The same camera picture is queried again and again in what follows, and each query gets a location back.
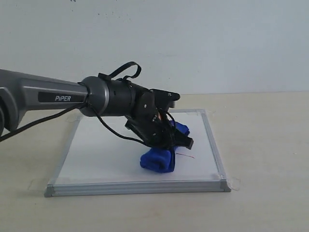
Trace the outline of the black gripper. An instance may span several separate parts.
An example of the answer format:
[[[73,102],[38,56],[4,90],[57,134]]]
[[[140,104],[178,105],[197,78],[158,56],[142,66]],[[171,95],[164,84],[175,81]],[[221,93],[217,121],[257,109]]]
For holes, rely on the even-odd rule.
[[[135,133],[149,147],[170,148],[172,145],[172,126],[167,119],[170,106],[142,106],[126,109],[125,127]],[[190,131],[176,129],[173,137],[174,147],[191,149],[194,140],[189,137]]]

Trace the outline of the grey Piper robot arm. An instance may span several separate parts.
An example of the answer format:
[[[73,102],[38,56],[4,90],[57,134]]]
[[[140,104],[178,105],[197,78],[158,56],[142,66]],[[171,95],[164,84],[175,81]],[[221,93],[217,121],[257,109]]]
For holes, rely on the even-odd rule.
[[[1,70],[0,128],[10,135],[20,132],[27,111],[74,109],[87,117],[124,116],[136,142],[148,147],[191,148],[193,139],[180,131],[169,113],[180,98],[178,93],[148,89],[128,77],[113,79],[100,73],[79,83]]]

